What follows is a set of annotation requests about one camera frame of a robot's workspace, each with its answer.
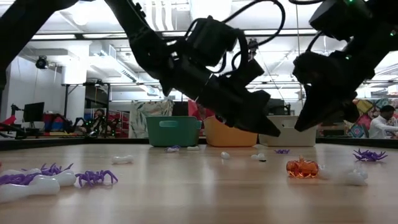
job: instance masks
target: ceiling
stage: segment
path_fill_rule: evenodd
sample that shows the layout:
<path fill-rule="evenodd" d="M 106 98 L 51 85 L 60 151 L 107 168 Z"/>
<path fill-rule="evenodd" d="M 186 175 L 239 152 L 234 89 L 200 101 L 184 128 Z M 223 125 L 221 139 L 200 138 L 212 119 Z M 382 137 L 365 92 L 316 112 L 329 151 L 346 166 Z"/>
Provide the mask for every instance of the ceiling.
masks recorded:
<path fill-rule="evenodd" d="M 0 14 L 2 14 L 12 1 L 0 0 Z M 248 0 L 138 0 L 146 13 L 147 22 L 156 31 L 184 31 L 187 30 L 191 21 L 197 17 L 205 17 L 211 14 L 215 19 L 222 20 L 238 9 L 251 2 Z M 280 0 L 284 5 L 286 11 L 286 22 L 284 29 L 296 34 L 298 29 L 305 29 L 306 32 L 313 32 L 308 24 L 308 20 L 318 7 L 316 5 L 310 6 L 296 6 L 290 4 L 288 0 Z M 230 26 L 238 27 L 244 30 L 276 30 L 280 24 L 280 11 L 278 7 L 271 2 L 262 2 L 256 4 L 254 7 L 244 11 L 238 17 L 228 23 Z M 40 34 L 68 34 L 68 33 L 104 33 L 104 32 L 122 32 L 123 29 L 118 24 L 115 16 L 110 8 L 103 0 L 96 0 L 94 2 L 79 2 L 69 9 L 56 12 L 39 30 Z M 267 37 L 251 37 L 256 38 L 257 41 L 264 40 Z M 266 45 L 260 46 L 256 60 L 263 67 L 265 73 L 258 77 L 255 82 L 290 82 L 296 81 L 295 77 L 291 75 L 294 68 L 292 61 L 300 53 L 303 52 L 313 37 L 309 36 L 281 36 L 276 37 Z M 141 82 L 155 82 L 153 78 L 148 76 L 146 72 L 137 64 L 131 49 L 129 48 L 128 40 L 96 40 L 102 45 L 112 45 L 117 51 L 117 58 L 128 69 L 134 72 Z M 64 41 L 46 41 L 46 42 L 31 42 L 28 47 L 32 49 L 49 49 L 49 48 L 63 48 L 72 49 L 76 45 L 82 44 L 77 40 Z M 338 42 L 337 40 L 321 37 L 313 46 L 313 51 L 329 54 L 334 50 L 342 49 L 345 42 Z M 234 53 L 239 51 L 239 46 L 236 46 Z M 233 53 L 228 54 L 228 66 L 226 70 L 231 70 L 230 61 Z M 397 62 L 398 54 L 396 52 L 390 53 L 377 67 L 376 71 L 382 75 L 378 75 L 374 80 L 395 80 L 398 78 L 398 71 L 394 67 Z M 99 65 L 92 65 L 88 69 L 88 77 L 100 77 L 102 79 L 122 81 L 120 74 L 110 71 L 107 68 Z M 366 91 L 382 92 L 390 84 L 372 84 L 363 86 L 361 89 Z M 257 85 L 256 88 L 266 88 L 266 91 L 272 92 L 272 96 L 281 98 L 280 95 L 285 95 L 284 98 L 298 97 L 296 92 L 300 90 L 299 85 Z M 136 86 L 115 87 L 114 91 L 140 91 Z"/>

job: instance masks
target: desk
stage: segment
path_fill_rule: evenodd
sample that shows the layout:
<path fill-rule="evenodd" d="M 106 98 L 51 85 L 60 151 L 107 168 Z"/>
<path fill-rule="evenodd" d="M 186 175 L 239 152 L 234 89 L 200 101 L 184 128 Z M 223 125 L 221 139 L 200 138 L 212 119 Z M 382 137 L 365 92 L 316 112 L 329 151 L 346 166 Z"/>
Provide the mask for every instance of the desk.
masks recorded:
<path fill-rule="evenodd" d="M 398 152 L 387 149 L 385 163 L 367 163 L 368 187 L 333 180 L 290 179 L 286 162 L 303 155 L 330 169 L 354 164 L 354 146 L 318 144 L 276 154 L 257 148 L 212 148 L 165 153 L 148 145 L 85 144 L 0 152 L 7 169 L 43 163 L 72 170 L 110 169 L 113 186 L 62 188 L 0 205 L 0 223 L 397 223 Z M 223 161 L 222 151 L 231 155 Z M 263 152 L 267 162 L 251 160 Z M 132 154 L 135 163 L 113 166 L 112 156 Z"/>

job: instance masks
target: white plastic bin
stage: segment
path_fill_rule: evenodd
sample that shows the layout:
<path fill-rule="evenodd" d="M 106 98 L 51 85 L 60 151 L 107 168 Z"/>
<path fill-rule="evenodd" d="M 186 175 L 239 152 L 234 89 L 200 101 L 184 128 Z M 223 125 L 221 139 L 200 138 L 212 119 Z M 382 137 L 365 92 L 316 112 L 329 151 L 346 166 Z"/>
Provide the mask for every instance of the white plastic bin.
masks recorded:
<path fill-rule="evenodd" d="M 268 116 L 280 129 L 279 137 L 259 135 L 260 144 L 269 147 L 313 147 L 317 136 L 317 126 L 306 131 L 294 129 L 298 116 Z"/>

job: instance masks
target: purple plastic spider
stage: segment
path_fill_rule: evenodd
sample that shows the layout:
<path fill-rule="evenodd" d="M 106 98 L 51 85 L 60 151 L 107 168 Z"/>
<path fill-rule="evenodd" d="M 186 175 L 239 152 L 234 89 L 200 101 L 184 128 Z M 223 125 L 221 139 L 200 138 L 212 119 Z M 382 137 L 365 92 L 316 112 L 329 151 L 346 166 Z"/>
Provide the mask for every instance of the purple plastic spider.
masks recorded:
<path fill-rule="evenodd" d="M 36 174 L 16 174 L 16 175 L 4 175 L 0 177 L 0 185 L 3 184 L 17 184 L 17 185 L 29 185 L 33 178 L 40 173 Z"/>
<path fill-rule="evenodd" d="M 290 149 L 276 149 L 274 150 L 277 154 L 288 154 Z"/>
<path fill-rule="evenodd" d="M 110 171 L 110 170 L 101 170 L 97 172 L 86 171 L 84 174 L 76 174 L 76 177 L 79 178 L 80 187 L 83 186 L 82 180 L 87 181 L 90 187 L 94 187 L 94 184 L 98 184 L 98 181 L 104 182 L 105 175 L 108 174 L 111 177 L 111 183 L 113 184 L 113 179 L 119 182 L 118 178 Z"/>
<path fill-rule="evenodd" d="M 62 166 L 57 167 L 57 165 L 55 165 L 55 163 L 53 163 L 49 168 L 45 167 L 46 164 L 43 164 L 42 167 L 40 168 L 40 170 L 42 171 L 42 175 L 49 175 L 49 176 L 53 176 L 53 175 L 57 175 L 60 174 L 61 172 L 70 169 L 73 164 L 70 164 L 66 169 L 62 170 Z"/>
<path fill-rule="evenodd" d="M 358 149 L 358 151 L 355 151 L 356 154 L 353 154 L 355 158 L 359 161 L 365 160 L 365 161 L 370 161 L 370 162 L 376 162 L 381 159 L 386 158 L 388 155 L 385 155 L 386 152 L 380 152 L 380 154 L 377 154 L 375 152 L 371 152 L 369 150 L 366 150 L 364 152 L 361 152 L 361 149 Z"/>

